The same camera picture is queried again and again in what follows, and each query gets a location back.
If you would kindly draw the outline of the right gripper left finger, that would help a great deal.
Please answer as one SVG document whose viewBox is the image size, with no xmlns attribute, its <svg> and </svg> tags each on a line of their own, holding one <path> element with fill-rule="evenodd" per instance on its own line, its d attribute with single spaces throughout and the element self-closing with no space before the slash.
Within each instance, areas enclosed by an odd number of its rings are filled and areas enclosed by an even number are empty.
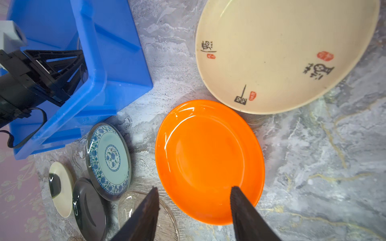
<svg viewBox="0 0 386 241">
<path fill-rule="evenodd" d="M 112 241 L 153 241 L 159 214 L 158 188 L 153 187 Z"/>
</svg>

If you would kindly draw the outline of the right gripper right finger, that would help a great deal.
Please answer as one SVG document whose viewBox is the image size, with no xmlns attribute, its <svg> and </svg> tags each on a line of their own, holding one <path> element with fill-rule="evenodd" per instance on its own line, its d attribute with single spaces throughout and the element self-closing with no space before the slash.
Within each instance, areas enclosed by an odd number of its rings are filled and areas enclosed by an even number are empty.
<svg viewBox="0 0 386 241">
<path fill-rule="evenodd" d="M 230 205 L 237 241 L 280 241 L 238 186 L 231 189 Z"/>
</svg>

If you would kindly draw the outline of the orange plastic plate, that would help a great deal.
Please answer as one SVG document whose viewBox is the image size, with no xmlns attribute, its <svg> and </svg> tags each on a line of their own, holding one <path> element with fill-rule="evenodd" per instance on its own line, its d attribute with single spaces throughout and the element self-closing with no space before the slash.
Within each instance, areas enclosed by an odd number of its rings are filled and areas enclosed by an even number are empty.
<svg viewBox="0 0 386 241">
<path fill-rule="evenodd" d="M 240 115 L 215 101 L 187 101 L 165 117 L 155 162 L 174 204 L 206 224 L 232 224 L 232 187 L 253 205 L 263 192 L 264 157 L 256 135 Z"/>
</svg>

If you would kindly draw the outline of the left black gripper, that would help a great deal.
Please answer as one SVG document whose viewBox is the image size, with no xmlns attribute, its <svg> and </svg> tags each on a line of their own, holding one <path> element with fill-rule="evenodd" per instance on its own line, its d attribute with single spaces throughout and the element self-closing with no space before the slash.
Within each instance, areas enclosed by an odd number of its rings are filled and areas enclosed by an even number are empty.
<svg viewBox="0 0 386 241">
<path fill-rule="evenodd" d="M 82 50 L 26 50 L 25 55 L 21 51 L 7 54 L 1 50 L 1 66 L 8 72 L 1 76 L 1 127 L 31 116 L 32 108 L 39 102 L 39 96 L 32 91 L 35 83 L 43 98 L 62 106 L 86 71 Z"/>
</svg>

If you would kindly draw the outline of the cream plate with calligraphy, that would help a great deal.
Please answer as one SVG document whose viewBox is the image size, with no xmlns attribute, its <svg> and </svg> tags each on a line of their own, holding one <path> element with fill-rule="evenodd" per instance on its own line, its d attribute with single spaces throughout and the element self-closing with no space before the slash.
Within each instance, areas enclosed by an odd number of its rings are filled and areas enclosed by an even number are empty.
<svg viewBox="0 0 386 241">
<path fill-rule="evenodd" d="M 380 8 L 380 1 L 208 1 L 196 33 L 200 76 L 241 112 L 302 107 L 356 66 Z"/>
</svg>

